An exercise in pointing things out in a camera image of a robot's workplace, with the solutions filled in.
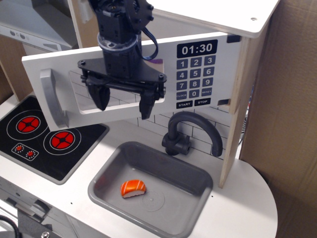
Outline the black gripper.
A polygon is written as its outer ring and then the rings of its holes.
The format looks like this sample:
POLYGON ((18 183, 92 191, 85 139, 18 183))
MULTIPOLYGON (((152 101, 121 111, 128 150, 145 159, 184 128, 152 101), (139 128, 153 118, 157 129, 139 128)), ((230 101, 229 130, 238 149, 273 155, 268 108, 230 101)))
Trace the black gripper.
POLYGON ((154 69, 133 48, 125 53, 103 51, 96 59, 81 59, 82 81, 98 109, 104 111, 110 100, 110 89, 141 93, 139 111, 142 119, 148 119, 156 101, 166 93, 166 75, 154 69))

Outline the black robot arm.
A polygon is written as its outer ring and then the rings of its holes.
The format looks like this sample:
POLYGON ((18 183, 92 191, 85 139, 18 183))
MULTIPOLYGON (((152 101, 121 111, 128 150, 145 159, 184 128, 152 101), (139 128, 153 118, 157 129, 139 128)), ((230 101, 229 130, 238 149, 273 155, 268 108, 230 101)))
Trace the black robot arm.
POLYGON ((141 117, 148 119, 155 101, 165 95, 166 82, 165 74, 146 64, 159 50, 142 55, 142 33, 158 45, 146 28, 154 19, 154 7, 145 0, 91 0, 89 4, 97 17, 97 40, 103 57, 78 61, 82 82, 102 111, 109 103, 111 89, 139 94, 141 117))

